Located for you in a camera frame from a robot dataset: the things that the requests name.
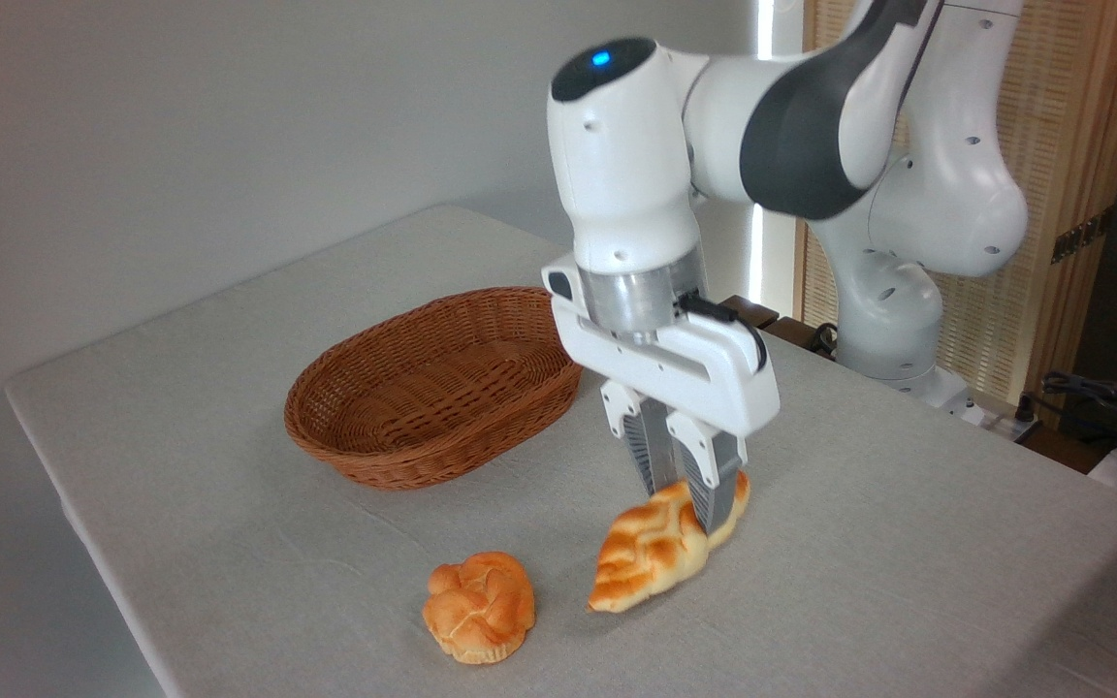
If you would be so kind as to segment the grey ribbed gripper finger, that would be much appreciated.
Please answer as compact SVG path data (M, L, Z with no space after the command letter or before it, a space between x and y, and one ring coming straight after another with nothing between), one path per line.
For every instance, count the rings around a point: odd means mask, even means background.
M615 380L601 386L607 423L623 441L648 496L680 481L668 431L668 407L655 398L634 392Z
M709 536L731 518L737 474L745 462L744 438L674 411L666 417L682 463L697 520Z

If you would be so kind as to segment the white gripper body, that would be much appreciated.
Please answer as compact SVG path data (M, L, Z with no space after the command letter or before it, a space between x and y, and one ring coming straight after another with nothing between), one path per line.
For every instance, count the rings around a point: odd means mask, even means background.
M590 321L572 255L542 270L563 348L573 362L732 434L779 414L779 386L762 336L741 323L689 313L652 343L612 336Z

